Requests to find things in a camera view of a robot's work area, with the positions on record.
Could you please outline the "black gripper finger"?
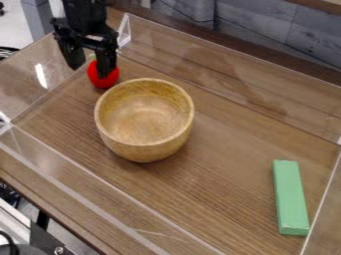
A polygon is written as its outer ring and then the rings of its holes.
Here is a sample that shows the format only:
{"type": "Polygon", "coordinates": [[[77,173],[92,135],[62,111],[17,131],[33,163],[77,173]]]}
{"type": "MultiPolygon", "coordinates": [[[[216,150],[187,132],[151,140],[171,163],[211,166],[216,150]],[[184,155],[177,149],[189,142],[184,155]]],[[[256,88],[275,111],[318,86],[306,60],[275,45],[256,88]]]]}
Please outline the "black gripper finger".
{"type": "Polygon", "coordinates": [[[110,71],[116,68],[116,61],[117,61],[117,44],[114,42],[105,43],[101,45],[96,50],[96,69],[98,78],[105,78],[110,71]]]}
{"type": "Polygon", "coordinates": [[[85,63],[82,38],[76,35],[57,35],[56,41],[69,68],[77,70],[85,63]]]}

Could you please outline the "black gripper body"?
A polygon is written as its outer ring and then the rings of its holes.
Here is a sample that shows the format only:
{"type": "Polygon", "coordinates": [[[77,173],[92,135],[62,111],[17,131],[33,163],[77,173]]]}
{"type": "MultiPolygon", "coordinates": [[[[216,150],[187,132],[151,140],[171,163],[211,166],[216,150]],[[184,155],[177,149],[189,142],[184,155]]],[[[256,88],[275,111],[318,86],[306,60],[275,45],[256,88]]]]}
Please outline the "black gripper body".
{"type": "Polygon", "coordinates": [[[118,33],[104,17],[61,17],[50,20],[53,36],[61,50],[113,50],[118,33]]]}

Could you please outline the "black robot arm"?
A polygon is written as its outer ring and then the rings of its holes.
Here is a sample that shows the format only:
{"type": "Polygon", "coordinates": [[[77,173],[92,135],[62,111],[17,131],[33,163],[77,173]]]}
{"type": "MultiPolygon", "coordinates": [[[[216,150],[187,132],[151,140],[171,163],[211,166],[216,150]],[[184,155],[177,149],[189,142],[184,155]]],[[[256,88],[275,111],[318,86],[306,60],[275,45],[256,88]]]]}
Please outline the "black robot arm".
{"type": "Polygon", "coordinates": [[[117,66],[118,33],[106,24],[106,0],[61,0],[65,16],[53,17],[53,36],[70,69],[85,63],[84,50],[94,52],[98,78],[117,66]]]}

